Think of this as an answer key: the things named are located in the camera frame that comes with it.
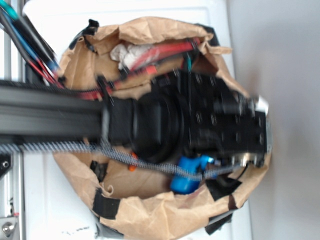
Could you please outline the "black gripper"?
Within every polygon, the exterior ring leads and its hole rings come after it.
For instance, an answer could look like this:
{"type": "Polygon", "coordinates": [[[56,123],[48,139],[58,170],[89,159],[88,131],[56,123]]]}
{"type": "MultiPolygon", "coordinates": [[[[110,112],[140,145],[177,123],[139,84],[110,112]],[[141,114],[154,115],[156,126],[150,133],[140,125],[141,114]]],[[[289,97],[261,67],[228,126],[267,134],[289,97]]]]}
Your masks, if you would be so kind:
{"type": "Polygon", "coordinates": [[[244,161],[262,167],[267,153],[267,118],[254,100],[231,90],[221,78],[189,73],[190,116],[186,155],[244,161]]]}

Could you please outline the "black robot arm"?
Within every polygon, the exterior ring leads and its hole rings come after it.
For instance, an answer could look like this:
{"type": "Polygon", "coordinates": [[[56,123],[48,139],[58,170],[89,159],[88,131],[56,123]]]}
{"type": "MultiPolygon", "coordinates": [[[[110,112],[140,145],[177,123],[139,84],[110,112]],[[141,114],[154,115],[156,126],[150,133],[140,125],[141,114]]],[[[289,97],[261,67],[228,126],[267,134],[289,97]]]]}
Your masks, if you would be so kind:
{"type": "Polygon", "coordinates": [[[266,113],[212,75],[172,71],[138,99],[84,100],[53,87],[0,83],[0,152],[84,151],[84,141],[131,149],[151,164],[207,155],[262,166],[266,113]]]}

